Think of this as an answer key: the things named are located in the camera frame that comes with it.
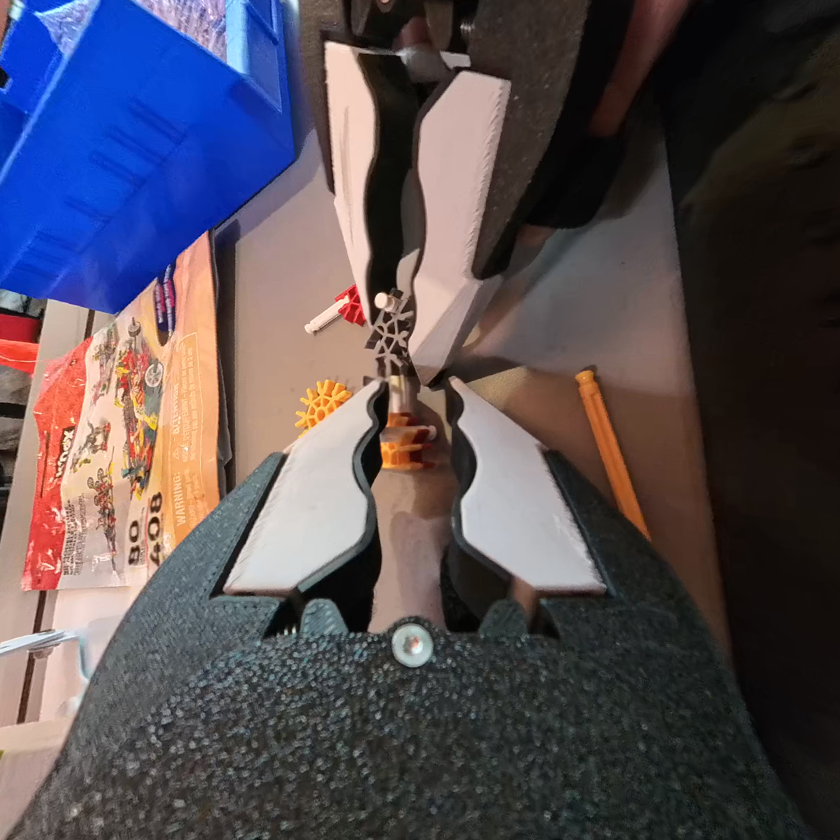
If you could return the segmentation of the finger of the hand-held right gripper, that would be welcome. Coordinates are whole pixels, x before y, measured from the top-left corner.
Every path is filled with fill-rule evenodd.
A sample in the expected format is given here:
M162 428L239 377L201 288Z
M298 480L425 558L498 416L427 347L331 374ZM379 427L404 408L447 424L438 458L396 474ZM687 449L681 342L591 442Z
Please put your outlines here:
M431 385L459 352L501 284L473 270L510 82L454 74L418 126L414 171L424 241L413 275L413 368Z
M411 167L411 81L400 58L324 46L334 204L366 316L396 284L403 188Z

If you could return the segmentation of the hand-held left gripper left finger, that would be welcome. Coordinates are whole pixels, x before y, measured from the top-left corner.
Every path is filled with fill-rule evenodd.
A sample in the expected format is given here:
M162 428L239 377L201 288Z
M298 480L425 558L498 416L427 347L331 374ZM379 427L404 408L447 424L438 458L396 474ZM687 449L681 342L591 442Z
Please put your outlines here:
M286 453L250 527L226 595L304 593L350 569L372 592L382 543L372 486L382 470L387 383L371 380Z

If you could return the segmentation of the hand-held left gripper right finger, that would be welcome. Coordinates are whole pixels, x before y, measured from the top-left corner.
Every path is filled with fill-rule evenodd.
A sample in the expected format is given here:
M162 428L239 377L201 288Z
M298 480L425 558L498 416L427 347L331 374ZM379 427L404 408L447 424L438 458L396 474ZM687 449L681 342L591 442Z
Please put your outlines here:
M512 598L531 617L543 598L606 593L550 451L457 377L448 380L458 482L448 579L478 622Z

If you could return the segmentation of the yellow and red connector assembly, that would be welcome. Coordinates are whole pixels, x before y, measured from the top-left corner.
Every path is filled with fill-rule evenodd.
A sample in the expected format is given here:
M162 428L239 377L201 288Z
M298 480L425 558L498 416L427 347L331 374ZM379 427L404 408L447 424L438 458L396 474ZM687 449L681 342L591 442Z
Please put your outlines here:
M383 469L402 473L433 469L434 457L430 453L438 431L417 413L417 390L413 380L406 374L392 374L387 382L388 414L380 434Z

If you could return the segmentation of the grey connector assembly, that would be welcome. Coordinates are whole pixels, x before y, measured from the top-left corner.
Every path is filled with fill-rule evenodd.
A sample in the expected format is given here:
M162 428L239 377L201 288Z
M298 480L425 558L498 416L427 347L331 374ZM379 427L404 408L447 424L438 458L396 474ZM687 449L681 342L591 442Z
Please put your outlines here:
M414 324L413 299L397 287L374 297L378 307L365 348L373 354L376 374L384 379L406 378L416 389L419 377L408 349Z

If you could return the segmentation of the red connector with white rod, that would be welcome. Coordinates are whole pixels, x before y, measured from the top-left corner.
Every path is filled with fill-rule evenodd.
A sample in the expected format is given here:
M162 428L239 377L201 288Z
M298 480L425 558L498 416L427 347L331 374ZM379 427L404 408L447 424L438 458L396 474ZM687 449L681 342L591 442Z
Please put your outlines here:
M366 325L360 295L355 284L336 296L333 304L306 323L304 329L307 334L316 334L340 319L360 327Z

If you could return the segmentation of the person's right hand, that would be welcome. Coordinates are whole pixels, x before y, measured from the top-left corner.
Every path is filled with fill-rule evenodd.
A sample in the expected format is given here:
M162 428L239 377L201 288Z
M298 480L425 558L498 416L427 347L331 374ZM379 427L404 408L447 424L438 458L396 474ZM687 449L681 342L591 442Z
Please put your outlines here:
M667 2L635 1L612 76L589 125L596 138L611 137L621 127L659 50Z

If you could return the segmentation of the yellow plastic rod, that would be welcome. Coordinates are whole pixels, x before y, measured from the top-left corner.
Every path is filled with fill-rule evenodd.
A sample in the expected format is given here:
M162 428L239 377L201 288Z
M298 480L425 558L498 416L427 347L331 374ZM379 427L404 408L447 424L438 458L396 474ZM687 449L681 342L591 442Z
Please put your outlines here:
M599 456L619 511L647 540L650 534L634 490L623 452L603 400L593 369L580 371L575 380L595 439Z

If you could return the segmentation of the yellow connector piece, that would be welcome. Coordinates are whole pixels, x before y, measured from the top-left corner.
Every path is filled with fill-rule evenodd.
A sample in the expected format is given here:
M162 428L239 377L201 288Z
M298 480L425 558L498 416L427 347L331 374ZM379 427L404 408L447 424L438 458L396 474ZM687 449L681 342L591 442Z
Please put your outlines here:
M300 398L302 410L296 411L298 436L303 437L318 426L352 396L345 384L330 379L318 381L313 389L308 388L306 395Z

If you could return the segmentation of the orange toy package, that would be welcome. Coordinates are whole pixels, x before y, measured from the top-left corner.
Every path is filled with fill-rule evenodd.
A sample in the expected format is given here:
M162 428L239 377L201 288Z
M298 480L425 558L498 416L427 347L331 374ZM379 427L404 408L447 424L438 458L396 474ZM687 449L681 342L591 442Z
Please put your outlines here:
M213 244L48 364L24 592L141 585L218 504Z

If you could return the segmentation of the blue plastic bin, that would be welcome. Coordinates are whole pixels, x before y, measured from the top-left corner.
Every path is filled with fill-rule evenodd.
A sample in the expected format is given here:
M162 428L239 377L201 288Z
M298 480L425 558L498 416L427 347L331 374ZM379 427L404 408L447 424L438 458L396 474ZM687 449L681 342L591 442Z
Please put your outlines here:
M22 2L3 39L1 280L118 312L297 157L281 2L225 57L141 2Z

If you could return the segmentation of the orange traffic cone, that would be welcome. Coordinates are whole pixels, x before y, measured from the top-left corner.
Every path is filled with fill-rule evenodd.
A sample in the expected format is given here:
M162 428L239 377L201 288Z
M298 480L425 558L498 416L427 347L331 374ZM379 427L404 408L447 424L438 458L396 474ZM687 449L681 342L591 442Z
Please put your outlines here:
M1 339L0 351L2 366L24 372L29 376L34 374L39 353L37 343Z

